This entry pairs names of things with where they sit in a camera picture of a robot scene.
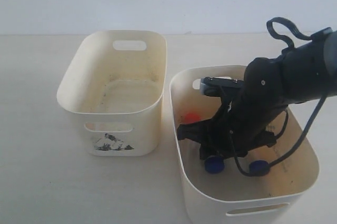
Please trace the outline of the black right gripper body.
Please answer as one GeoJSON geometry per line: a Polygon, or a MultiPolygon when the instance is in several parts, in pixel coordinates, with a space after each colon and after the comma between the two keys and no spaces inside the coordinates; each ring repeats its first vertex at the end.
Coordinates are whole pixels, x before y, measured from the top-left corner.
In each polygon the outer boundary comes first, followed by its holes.
{"type": "Polygon", "coordinates": [[[245,157],[250,150],[275,145],[276,135],[265,129],[272,119],[257,118],[253,107],[238,108],[239,93],[238,88],[230,87],[207,90],[207,96],[221,99],[218,110],[209,119],[180,124],[176,130],[177,139],[198,143],[201,160],[210,156],[245,157]]]}

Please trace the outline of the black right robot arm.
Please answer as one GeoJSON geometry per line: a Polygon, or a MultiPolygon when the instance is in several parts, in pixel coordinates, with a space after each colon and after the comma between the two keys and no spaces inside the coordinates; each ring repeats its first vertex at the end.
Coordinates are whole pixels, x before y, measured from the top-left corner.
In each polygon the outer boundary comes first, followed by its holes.
{"type": "Polygon", "coordinates": [[[257,57],[243,79],[204,77],[201,93],[221,105],[213,117],[177,128],[178,140],[201,146],[201,157],[244,157],[253,149],[276,144],[267,125],[290,104],[336,95],[336,32],[321,30],[310,42],[285,49],[276,58],[257,57]]]}

